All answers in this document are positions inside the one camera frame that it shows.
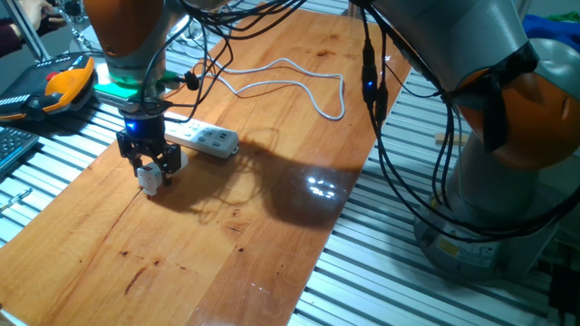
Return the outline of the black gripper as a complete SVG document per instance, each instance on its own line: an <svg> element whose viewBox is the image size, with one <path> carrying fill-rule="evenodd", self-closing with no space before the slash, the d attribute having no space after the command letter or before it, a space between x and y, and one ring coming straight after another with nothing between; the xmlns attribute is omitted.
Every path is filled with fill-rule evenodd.
<svg viewBox="0 0 580 326"><path fill-rule="evenodd" d="M162 115L125 117L124 130L116 134L120 154L132 166L134 176L142 166L141 156L154 155L153 162L161 171L163 186L171 184L171 177L181 168L181 148L167 144Z"/></svg>

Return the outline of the bare person hand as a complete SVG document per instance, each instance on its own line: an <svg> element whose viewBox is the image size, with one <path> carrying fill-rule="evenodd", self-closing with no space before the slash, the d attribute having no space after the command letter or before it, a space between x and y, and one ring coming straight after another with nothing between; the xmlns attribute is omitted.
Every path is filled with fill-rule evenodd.
<svg viewBox="0 0 580 326"><path fill-rule="evenodd" d="M40 27L42 20L45 18L48 18L50 25L57 28L65 24L63 17L46 0L19 0L19 4L35 30Z"/></svg>

